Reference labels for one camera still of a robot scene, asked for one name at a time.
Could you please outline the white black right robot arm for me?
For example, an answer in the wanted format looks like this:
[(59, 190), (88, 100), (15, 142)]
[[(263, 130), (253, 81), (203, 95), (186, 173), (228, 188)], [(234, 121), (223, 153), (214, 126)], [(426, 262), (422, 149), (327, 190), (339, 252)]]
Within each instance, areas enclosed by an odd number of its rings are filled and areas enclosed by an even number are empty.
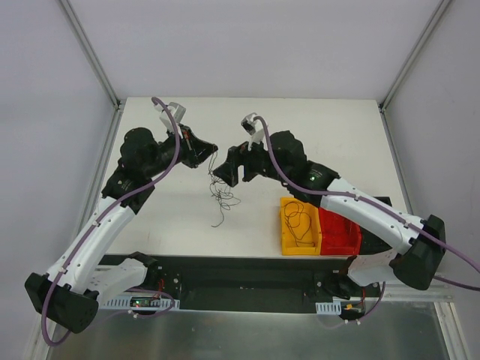
[(364, 286), (391, 280), (417, 290), (429, 288), (446, 252), (442, 219), (404, 214), (354, 188), (334, 170), (308, 160), (302, 142), (288, 130), (269, 139), (272, 153), (261, 142), (230, 147), (214, 175), (230, 187), (256, 176), (277, 180), (297, 200), (340, 215), (385, 242), (389, 250), (355, 256), (337, 277), (344, 295), (354, 296)]

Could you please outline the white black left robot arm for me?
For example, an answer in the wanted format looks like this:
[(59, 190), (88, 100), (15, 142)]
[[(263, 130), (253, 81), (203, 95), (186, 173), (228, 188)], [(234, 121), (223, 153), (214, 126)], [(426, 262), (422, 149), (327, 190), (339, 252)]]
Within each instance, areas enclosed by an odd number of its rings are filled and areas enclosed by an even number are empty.
[(144, 253), (132, 253), (102, 275), (95, 275), (95, 268), (153, 193), (153, 177), (176, 164), (197, 168), (217, 150), (217, 145), (197, 138), (186, 125), (180, 125), (177, 134), (168, 133), (163, 142), (156, 141), (147, 128), (129, 130), (118, 166), (88, 223), (45, 274), (32, 273), (25, 281), (34, 309), (43, 319), (78, 334), (89, 327), (101, 305), (124, 291), (158, 290), (158, 261)]

